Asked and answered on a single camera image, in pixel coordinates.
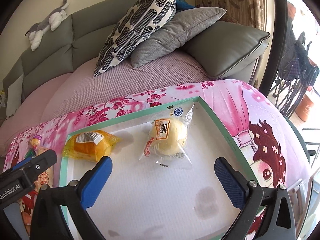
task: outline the cartoon eye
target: cartoon eye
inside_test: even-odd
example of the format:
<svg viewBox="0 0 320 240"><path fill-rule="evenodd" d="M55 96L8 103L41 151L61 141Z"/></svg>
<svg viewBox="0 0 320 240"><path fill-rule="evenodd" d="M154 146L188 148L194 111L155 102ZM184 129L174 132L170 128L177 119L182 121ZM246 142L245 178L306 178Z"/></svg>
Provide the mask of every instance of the cartoon eye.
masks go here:
<svg viewBox="0 0 320 240"><path fill-rule="evenodd" d="M270 171L269 169L265 169L265 170L263 171L262 175L263 175L263 178L264 178L265 180L270 179L270 177L271 177L271 171Z"/></svg>

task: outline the sofa armrest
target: sofa armrest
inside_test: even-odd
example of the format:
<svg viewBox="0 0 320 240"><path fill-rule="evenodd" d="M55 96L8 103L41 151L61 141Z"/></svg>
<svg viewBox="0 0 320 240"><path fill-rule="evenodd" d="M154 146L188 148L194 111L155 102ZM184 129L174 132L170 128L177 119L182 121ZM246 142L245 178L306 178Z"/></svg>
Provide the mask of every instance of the sofa armrest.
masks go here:
<svg viewBox="0 0 320 240"><path fill-rule="evenodd" d="M193 56L212 79L243 70L266 50L270 33L230 22L216 22L181 48Z"/></svg>

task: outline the stuffed animal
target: stuffed animal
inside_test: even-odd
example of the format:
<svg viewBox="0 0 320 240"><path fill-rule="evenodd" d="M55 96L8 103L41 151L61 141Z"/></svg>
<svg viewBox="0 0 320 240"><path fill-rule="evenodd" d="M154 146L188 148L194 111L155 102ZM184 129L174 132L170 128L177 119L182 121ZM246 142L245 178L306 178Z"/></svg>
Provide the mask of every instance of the stuffed animal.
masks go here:
<svg viewBox="0 0 320 240"><path fill-rule="evenodd" d="M25 36L27 36L30 41L32 51L35 51L39 47L42 36L49 29L54 31L59 27L60 23L67 17L64 10L68 6L68 0L63 0L62 6L54 9L42 22L33 24L26 32Z"/></svg>

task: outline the metal screw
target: metal screw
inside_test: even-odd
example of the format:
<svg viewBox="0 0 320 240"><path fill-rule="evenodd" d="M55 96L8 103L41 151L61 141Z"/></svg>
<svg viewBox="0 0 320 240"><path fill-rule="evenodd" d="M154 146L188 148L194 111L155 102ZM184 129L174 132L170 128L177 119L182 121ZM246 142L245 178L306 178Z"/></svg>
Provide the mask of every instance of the metal screw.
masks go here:
<svg viewBox="0 0 320 240"><path fill-rule="evenodd" d="M43 184L43 185L40 187L41 190L46 190L47 188L48 188L48 184Z"/></svg>
<svg viewBox="0 0 320 240"><path fill-rule="evenodd" d="M69 182L69 185L70 185L71 187L75 187L75 186L78 185L78 183L79 183L79 182L78 182L76 179L74 179L74 180L72 180L72 181Z"/></svg>
<svg viewBox="0 0 320 240"><path fill-rule="evenodd" d="M249 182L249 184L250 184L251 187L257 187L258 186L258 183L256 181L254 181L254 180L251 180Z"/></svg>
<svg viewBox="0 0 320 240"><path fill-rule="evenodd" d="M287 187L285 186L285 184L280 184L280 189L285 190L285 189L287 189Z"/></svg>

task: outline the plush toy tail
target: plush toy tail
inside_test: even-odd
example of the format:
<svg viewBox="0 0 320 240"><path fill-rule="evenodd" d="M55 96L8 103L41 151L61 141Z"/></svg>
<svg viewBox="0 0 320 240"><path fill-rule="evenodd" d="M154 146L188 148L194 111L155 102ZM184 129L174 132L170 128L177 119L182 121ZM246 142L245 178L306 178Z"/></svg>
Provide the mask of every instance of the plush toy tail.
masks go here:
<svg viewBox="0 0 320 240"><path fill-rule="evenodd" d="M62 1L62 6L60 6L60 8L62 10L64 10L65 8L67 8L69 6L69 1L68 0L63 0Z"/></svg>

